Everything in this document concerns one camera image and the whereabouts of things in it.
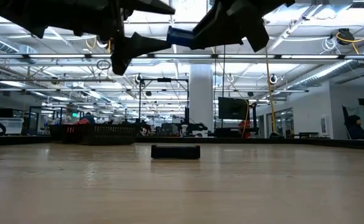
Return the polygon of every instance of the blue component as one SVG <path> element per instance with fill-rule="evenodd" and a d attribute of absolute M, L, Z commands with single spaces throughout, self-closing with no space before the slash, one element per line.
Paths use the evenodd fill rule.
<path fill-rule="evenodd" d="M 190 47 L 194 38 L 193 31 L 169 27 L 167 42 L 179 46 Z"/>

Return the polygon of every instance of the black box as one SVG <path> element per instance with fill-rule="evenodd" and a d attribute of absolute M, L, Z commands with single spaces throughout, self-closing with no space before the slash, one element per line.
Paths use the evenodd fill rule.
<path fill-rule="evenodd" d="M 151 146 L 153 159 L 199 159 L 200 146 Z"/>

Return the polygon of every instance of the pillar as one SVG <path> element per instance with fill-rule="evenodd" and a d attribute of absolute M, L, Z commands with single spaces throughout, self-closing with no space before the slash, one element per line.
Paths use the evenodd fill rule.
<path fill-rule="evenodd" d="M 211 65 L 190 66 L 190 120 L 203 123 L 213 132 L 213 88 Z"/>

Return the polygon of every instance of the monitor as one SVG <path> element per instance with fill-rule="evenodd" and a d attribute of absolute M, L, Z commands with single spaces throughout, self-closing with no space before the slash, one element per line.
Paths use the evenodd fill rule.
<path fill-rule="evenodd" d="M 219 97 L 219 118 L 220 119 L 239 119 L 250 120 L 248 105 L 243 99 Z"/>
<path fill-rule="evenodd" d="M 13 109 L 0 108 L 0 118 L 13 118 Z"/>

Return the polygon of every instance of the wooden floor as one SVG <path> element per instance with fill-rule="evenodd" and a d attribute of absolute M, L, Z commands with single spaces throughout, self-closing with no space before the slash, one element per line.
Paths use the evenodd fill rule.
<path fill-rule="evenodd" d="M 0 223 L 364 223 L 364 151 L 148 144 L 0 147 Z"/>

